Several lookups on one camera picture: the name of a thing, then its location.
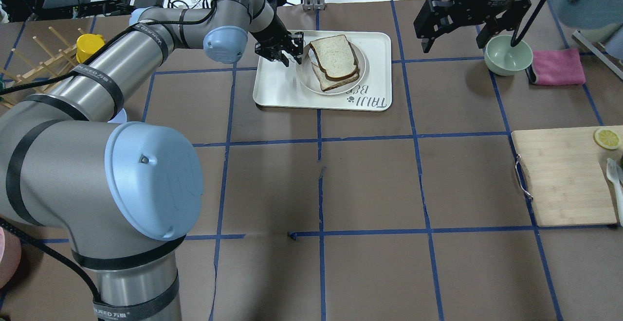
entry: light green bowl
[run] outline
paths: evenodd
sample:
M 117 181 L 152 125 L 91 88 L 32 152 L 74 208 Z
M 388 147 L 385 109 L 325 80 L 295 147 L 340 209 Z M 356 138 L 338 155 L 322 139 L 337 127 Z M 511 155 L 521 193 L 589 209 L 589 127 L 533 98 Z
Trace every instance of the light green bowl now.
M 497 75 L 514 75 L 532 64 L 532 49 L 525 41 L 510 46 L 510 35 L 500 35 L 485 46 L 485 64 Z

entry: cutting board handle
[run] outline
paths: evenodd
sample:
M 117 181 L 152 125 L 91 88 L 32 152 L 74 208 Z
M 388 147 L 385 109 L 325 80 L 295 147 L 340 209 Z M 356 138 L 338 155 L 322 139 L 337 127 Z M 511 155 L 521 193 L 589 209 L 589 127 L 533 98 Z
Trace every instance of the cutting board handle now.
M 523 195 L 525 197 L 528 197 L 529 200 L 533 200 L 534 197 L 530 195 L 530 192 L 528 192 L 528 190 L 526 190 L 526 188 L 523 187 L 523 184 L 521 183 L 521 176 L 519 175 L 519 162 L 520 161 L 521 161 L 521 155 L 517 154 L 517 158 L 514 160 L 514 175 L 517 178 L 517 183 L 519 184 L 519 187 L 523 191 Z

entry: pink cloth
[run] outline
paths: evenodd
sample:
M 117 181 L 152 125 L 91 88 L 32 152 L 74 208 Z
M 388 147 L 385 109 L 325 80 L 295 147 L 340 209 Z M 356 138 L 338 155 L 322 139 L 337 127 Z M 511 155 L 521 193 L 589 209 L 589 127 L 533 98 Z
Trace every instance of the pink cloth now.
M 534 51 L 532 65 L 528 68 L 532 84 L 560 86 L 586 82 L 578 49 Z

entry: round plate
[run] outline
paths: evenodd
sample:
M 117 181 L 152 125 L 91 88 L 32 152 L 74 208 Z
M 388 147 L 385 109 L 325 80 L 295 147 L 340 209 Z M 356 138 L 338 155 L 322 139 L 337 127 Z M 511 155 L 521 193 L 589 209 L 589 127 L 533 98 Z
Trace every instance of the round plate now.
M 356 86 L 361 81 L 361 78 L 366 74 L 367 71 L 367 61 L 366 57 L 361 52 L 360 48 L 358 48 L 355 44 L 352 44 L 352 51 L 354 52 L 355 57 L 357 57 L 357 62 L 359 66 L 359 79 L 354 82 L 345 84 L 340 86 L 339 88 L 331 89 L 328 91 L 320 90 L 320 82 L 316 77 L 316 74 L 313 72 L 312 62 L 317 64 L 316 57 L 313 53 L 313 50 L 310 49 L 309 44 L 305 45 L 303 48 L 303 61 L 302 64 L 296 65 L 296 78 L 301 82 L 302 86 L 310 89 L 311 91 L 318 93 L 318 95 L 338 95 L 340 93 L 345 93 L 352 89 L 353 86 Z

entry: lemon slice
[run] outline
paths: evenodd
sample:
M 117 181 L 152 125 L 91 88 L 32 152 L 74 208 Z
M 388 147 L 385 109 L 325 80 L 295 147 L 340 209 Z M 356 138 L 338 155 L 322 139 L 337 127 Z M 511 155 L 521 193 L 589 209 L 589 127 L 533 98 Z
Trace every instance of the lemon slice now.
M 595 142 L 606 150 L 616 150 L 621 146 L 621 137 L 608 128 L 599 128 L 593 135 Z

